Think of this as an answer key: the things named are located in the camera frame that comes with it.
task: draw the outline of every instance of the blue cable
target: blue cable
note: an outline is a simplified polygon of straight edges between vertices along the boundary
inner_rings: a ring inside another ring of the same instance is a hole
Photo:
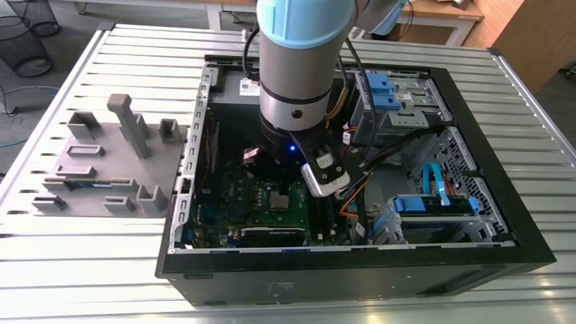
[[[20,142],[16,142],[16,143],[1,144],[0,145],[0,149],[4,148],[4,147],[19,145],[19,144],[24,143],[25,141],[28,141],[28,138],[25,140],[21,140]]]
[[[436,193],[437,193],[437,195],[440,195],[441,206],[449,206],[451,200],[448,199],[447,187],[444,185],[444,180],[441,179],[440,165],[436,162],[427,162],[424,164],[424,171],[423,171],[424,194],[431,194],[431,169],[433,172],[433,182],[436,184],[435,185]]]

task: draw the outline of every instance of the open computer tower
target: open computer tower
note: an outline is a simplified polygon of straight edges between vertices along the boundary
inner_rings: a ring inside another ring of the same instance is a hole
[[[357,219],[339,214],[343,201],[312,197],[304,181],[280,185],[251,173],[259,87],[240,58],[207,58],[156,268],[193,305],[453,295],[555,262],[448,71],[367,69],[381,83],[376,145],[439,130],[375,167],[359,231]],[[347,73],[353,91],[335,138],[361,142],[367,91],[353,66]],[[335,71],[332,101],[341,87]],[[449,208],[431,193],[427,164],[441,169]]]

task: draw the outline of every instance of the floor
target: floor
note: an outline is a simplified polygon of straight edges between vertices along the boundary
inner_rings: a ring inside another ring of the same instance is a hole
[[[0,62],[0,85],[5,90],[32,85],[59,87],[101,21],[208,28],[205,13],[199,10],[171,8],[159,10],[153,7],[91,3],[88,14],[81,16],[76,14],[71,2],[51,1],[51,5],[63,27],[56,36],[44,39],[45,48],[55,59],[53,70],[39,78],[21,79],[13,76]],[[11,16],[12,14],[5,2],[0,1],[0,16]],[[223,16],[223,27],[227,30],[241,30],[243,28],[241,24],[233,23],[233,18],[228,14]],[[557,74],[536,96],[572,144],[576,144],[576,113],[572,111],[576,109],[575,89],[576,78],[568,81],[561,74]],[[17,142],[29,136],[53,95],[55,90],[29,89],[7,96],[8,109],[12,110],[17,106],[19,115],[15,118],[8,118],[5,114],[0,114],[0,146]],[[5,173],[9,169],[20,149],[21,145],[0,147],[0,173]]]

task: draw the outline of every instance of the robotic arm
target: robotic arm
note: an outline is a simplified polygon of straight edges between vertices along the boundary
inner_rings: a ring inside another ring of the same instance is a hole
[[[315,196],[351,177],[324,127],[339,52],[353,26],[387,34],[407,0],[259,0],[260,112],[267,132],[297,145]]]

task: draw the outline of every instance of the motherboard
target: motherboard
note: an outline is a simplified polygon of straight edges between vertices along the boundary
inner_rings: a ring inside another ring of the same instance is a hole
[[[349,245],[348,220],[304,181],[261,180],[225,161],[191,211],[185,241],[196,248]]]

